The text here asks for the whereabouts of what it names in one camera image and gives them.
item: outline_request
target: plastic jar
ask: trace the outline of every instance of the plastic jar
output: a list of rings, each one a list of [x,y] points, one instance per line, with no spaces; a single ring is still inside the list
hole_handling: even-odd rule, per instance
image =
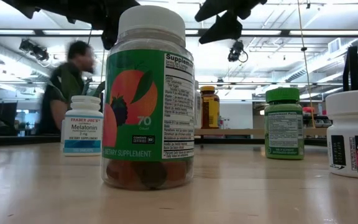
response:
[[[100,99],[93,96],[73,96],[62,123],[65,156],[99,156],[103,132]]]
[[[219,128],[219,97],[215,94],[215,87],[201,87],[202,106],[202,128],[218,129]]]
[[[201,93],[198,91],[198,81],[194,85],[194,127],[201,128]]]
[[[358,90],[327,96],[329,171],[358,177]]]
[[[277,88],[266,92],[265,151],[270,159],[303,159],[303,115],[299,89]]]
[[[136,6],[119,20],[107,62],[102,178],[132,190],[189,182],[194,156],[194,65],[185,23]]]

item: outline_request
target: green label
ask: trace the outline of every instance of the green label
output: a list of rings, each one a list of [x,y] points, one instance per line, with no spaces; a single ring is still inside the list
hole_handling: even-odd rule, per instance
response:
[[[103,157],[125,161],[194,155],[194,66],[159,50],[127,50],[107,61]]]
[[[303,155],[302,111],[265,113],[266,153],[281,156]]]

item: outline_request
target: barcode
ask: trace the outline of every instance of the barcode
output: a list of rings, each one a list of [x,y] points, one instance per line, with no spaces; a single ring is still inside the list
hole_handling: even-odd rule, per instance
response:
[[[303,117],[298,115],[298,137],[303,138]]]
[[[197,111],[201,110],[201,97],[197,97]]]
[[[356,142],[354,137],[349,138],[349,144],[351,145],[351,163],[352,170],[357,170],[357,158],[356,158]]]

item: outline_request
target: table surface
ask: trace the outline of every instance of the table surface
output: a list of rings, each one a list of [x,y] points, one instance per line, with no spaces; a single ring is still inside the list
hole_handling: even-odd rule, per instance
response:
[[[99,161],[55,143],[0,147],[0,223],[358,223],[358,179],[330,174],[323,147],[284,161],[198,146],[192,183],[143,192],[104,185]]]

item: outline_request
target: man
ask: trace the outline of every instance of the man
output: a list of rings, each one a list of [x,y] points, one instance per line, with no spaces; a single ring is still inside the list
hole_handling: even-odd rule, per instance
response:
[[[67,53],[68,61],[56,68],[50,81],[54,86],[48,85],[41,105],[41,120],[39,125],[39,134],[60,134],[62,121],[68,109],[70,96],[67,93],[66,85],[62,86],[62,75],[73,75],[72,80],[76,80],[79,91],[82,92],[84,82],[82,80],[82,72],[93,73],[94,56],[92,48],[83,41],[71,43]]]

